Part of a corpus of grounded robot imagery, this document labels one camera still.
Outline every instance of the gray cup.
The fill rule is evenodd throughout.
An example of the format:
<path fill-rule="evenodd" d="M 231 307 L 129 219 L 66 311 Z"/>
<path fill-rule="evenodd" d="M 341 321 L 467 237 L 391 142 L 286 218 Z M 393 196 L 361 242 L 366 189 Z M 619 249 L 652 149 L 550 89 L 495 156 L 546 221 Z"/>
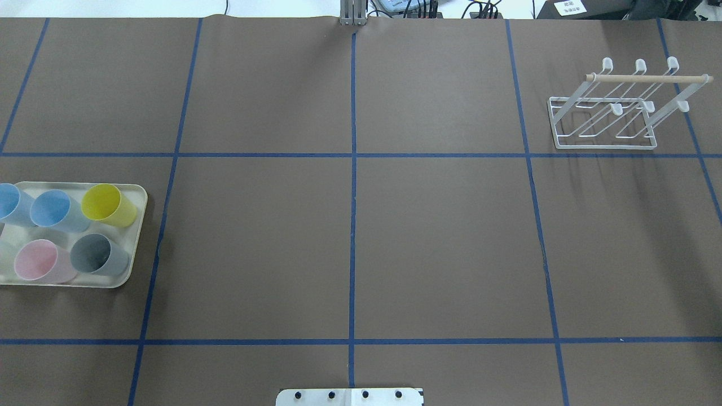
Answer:
<path fill-rule="evenodd" d="M 70 250 L 70 262 L 81 273 L 118 276 L 126 270 L 130 256 L 103 234 L 88 234 Z"/>

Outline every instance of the metal bracket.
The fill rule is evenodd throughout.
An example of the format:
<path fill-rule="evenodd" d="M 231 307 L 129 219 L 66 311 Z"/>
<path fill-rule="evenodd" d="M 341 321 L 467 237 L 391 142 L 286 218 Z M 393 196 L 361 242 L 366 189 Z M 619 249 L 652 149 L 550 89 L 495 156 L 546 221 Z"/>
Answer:
<path fill-rule="evenodd" d="M 276 406 L 424 406 L 416 388 L 286 389 Z"/>
<path fill-rule="evenodd" d="M 341 25 L 366 25 L 368 0 L 341 0 Z"/>

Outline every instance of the yellow cup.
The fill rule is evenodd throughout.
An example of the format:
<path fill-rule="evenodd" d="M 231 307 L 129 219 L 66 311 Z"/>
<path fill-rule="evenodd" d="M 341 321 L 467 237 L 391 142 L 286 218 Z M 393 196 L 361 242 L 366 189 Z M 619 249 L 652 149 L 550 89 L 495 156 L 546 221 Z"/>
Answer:
<path fill-rule="evenodd" d="M 85 217 L 115 227 L 128 227 L 138 214 L 135 204 L 108 183 L 95 185 L 85 192 L 80 208 Z"/>

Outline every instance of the metal plate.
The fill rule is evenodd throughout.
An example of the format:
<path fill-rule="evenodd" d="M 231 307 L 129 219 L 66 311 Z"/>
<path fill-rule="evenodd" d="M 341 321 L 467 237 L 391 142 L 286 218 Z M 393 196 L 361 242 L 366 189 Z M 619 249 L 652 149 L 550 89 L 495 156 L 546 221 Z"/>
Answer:
<path fill-rule="evenodd" d="M 276 406 L 423 406 L 424 390 L 415 388 L 285 389 Z"/>

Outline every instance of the light blue cup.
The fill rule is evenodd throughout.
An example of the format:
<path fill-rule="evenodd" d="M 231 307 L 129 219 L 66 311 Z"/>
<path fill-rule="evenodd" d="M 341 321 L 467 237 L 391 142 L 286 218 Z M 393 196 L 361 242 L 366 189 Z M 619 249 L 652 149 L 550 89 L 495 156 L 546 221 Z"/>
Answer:
<path fill-rule="evenodd" d="M 70 250 L 70 263 L 76 271 L 103 276 L 118 276 L 126 270 L 130 256 L 103 234 L 88 234 Z"/>
<path fill-rule="evenodd" d="M 0 223 L 35 227 L 30 207 L 35 200 L 12 183 L 0 183 Z"/>
<path fill-rule="evenodd" d="M 35 199 L 30 207 L 30 219 L 36 225 L 64 233 L 82 233 L 90 226 L 80 203 L 62 190 L 49 190 Z"/>

